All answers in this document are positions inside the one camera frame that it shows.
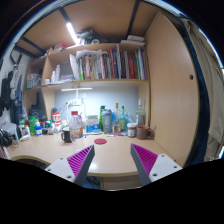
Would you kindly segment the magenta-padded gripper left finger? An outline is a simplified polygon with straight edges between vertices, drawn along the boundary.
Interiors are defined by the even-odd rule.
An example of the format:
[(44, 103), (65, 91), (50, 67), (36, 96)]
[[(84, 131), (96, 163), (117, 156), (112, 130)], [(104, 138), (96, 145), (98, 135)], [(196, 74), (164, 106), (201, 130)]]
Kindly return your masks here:
[(90, 145), (68, 158), (57, 159), (46, 168), (46, 171), (78, 186), (83, 186), (94, 156), (94, 146)]

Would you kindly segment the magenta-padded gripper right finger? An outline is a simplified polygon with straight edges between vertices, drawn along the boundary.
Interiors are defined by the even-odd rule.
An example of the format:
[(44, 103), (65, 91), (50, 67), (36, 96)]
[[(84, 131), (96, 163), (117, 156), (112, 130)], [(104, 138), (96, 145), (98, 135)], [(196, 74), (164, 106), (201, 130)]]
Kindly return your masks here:
[(156, 155), (136, 144), (131, 145), (131, 155), (143, 186), (181, 170), (166, 154)]

